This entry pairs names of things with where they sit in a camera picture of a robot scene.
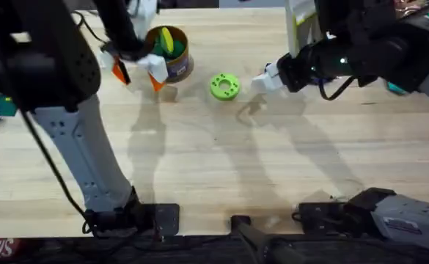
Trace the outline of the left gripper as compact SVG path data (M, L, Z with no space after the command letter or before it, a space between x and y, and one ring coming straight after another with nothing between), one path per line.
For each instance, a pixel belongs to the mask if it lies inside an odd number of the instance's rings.
M148 72L153 90L160 91L169 76L165 58L149 54L149 45L136 36L131 22L119 26L105 26L105 31L109 40L100 47L101 67L111 71L124 85L129 85L131 80L120 58L137 61L136 64Z

